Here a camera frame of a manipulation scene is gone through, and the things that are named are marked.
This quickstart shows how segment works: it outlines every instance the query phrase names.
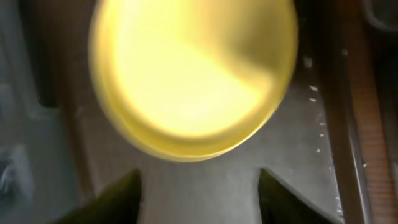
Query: yellow bowl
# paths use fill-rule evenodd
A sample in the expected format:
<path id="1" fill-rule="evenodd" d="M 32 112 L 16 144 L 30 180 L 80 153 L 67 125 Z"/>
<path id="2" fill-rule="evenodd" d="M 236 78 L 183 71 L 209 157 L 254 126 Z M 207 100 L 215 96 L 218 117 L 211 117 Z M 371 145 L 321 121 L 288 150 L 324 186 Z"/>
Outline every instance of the yellow bowl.
<path id="1" fill-rule="evenodd" d="M 297 54 L 291 0 L 110 0 L 96 7 L 90 69 L 108 118 L 173 161 L 228 152 L 273 114 Z"/>

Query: yellow plate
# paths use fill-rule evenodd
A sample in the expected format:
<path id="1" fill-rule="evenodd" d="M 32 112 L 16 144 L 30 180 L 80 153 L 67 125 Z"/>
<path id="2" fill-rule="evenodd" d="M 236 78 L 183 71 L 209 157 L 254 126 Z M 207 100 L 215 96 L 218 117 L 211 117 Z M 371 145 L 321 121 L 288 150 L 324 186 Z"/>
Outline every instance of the yellow plate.
<path id="1" fill-rule="evenodd" d="M 91 25 L 90 68 L 115 127 L 143 151 L 200 161 L 252 136 L 295 65 L 291 0 L 109 0 Z"/>

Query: yellow round object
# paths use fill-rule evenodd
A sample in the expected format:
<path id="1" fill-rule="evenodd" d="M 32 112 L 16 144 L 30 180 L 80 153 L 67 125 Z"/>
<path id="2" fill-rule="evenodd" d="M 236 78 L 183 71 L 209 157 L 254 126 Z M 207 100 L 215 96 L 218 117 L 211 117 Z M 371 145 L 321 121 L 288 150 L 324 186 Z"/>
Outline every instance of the yellow round object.
<path id="1" fill-rule="evenodd" d="M 108 118 L 134 145 L 200 161 L 252 136 L 295 65 L 292 0 L 100 1 L 90 68 Z"/>

